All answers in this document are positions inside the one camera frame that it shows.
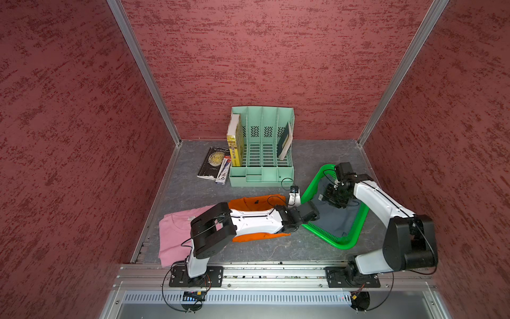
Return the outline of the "grey-blue t-shirt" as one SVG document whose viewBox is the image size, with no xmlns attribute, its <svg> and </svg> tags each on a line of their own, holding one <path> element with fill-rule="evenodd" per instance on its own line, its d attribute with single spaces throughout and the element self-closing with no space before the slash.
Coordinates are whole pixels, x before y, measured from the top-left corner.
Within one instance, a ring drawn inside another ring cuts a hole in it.
<svg viewBox="0 0 510 319">
<path fill-rule="evenodd" d="M 312 199 L 312 203 L 320 214 L 320 218 L 313 224 L 334 237 L 345 237 L 349 234 L 361 204 L 357 199 L 350 199 L 346 208 L 338 208 L 319 200 L 317 196 Z"/>
</svg>

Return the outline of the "orange t-shirt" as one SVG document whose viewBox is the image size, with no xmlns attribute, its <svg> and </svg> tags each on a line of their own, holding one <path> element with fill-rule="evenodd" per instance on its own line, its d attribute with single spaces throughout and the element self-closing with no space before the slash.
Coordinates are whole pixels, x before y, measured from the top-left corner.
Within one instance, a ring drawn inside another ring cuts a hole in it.
<svg viewBox="0 0 510 319">
<path fill-rule="evenodd" d="M 230 209 L 236 209 L 239 211 L 265 211 L 272 209 L 276 204 L 283 204 L 285 202 L 283 195 L 266 195 L 253 198 L 240 198 L 231 200 L 228 203 Z M 232 240 L 235 243 L 245 243 L 249 241 L 259 241 L 267 239 L 275 239 L 279 237 L 290 236 L 289 233 L 268 233 L 268 232 L 252 232 L 246 235 L 239 235 Z"/>
</svg>

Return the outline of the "pink t-shirt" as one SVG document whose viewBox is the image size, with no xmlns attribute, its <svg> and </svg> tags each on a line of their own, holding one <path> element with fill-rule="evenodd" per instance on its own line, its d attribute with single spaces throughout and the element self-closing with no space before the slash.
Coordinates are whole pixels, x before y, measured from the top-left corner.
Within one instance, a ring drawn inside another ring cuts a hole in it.
<svg viewBox="0 0 510 319">
<path fill-rule="evenodd" d="M 159 222 L 159 259 L 162 267 L 171 267 L 175 262 L 185 260 L 189 255 L 191 242 L 181 244 L 190 238 L 191 222 L 212 208 L 211 205 L 170 213 Z"/>
</svg>

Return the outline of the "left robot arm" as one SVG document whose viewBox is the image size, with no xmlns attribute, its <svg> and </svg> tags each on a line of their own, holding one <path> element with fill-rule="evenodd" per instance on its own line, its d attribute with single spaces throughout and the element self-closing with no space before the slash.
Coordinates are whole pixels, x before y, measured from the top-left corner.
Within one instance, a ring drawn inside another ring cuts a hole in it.
<svg viewBox="0 0 510 319">
<path fill-rule="evenodd" d="M 307 202 L 297 207 L 271 203 L 265 211 L 242 211 L 221 202 L 191 222 L 191 250 L 186 258 L 189 278 L 203 276 L 209 259 L 233 239 L 258 233 L 290 234 L 320 218 L 318 208 Z"/>
</svg>

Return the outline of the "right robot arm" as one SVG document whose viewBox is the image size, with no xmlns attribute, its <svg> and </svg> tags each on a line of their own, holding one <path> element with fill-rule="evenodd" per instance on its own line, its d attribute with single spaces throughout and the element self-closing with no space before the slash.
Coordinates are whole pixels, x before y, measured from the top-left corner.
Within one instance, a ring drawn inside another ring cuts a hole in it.
<svg viewBox="0 0 510 319">
<path fill-rule="evenodd" d="M 436 268 L 439 258 L 434 222 L 427 215 L 417 215 L 384 192 L 367 174 L 357 174 L 348 162 L 334 166 L 335 181 L 326 188 L 326 198 L 346 208 L 357 199 L 365 204 L 386 227 L 382 248 L 354 258 L 360 275 Z"/>
</svg>

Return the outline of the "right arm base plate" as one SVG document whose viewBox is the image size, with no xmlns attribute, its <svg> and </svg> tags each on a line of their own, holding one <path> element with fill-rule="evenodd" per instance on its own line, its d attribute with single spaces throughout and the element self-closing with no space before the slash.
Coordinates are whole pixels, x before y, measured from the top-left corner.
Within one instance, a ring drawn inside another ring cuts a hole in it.
<svg viewBox="0 0 510 319">
<path fill-rule="evenodd" d="M 361 274 L 353 265 L 346 267 L 325 267 L 329 288 L 380 288 L 377 275 Z"/>
</svg>

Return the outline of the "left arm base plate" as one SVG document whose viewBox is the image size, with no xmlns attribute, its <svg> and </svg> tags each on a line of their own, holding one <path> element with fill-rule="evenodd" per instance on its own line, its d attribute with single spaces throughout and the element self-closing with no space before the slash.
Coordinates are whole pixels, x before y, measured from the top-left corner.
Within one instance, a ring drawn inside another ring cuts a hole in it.
<svg viewBox="0 0 510 319">
<path fill-rule="evenodd" d="M 205 274 L 191 278 L 188 275 L 187 267 L 184 265 L 178 265 L 172 268 L 167 285 L 168 287 L 179 288 L 217 288 L 222 285 L 223 271 L 223 267 L 208 266 Z"/>
</svg>

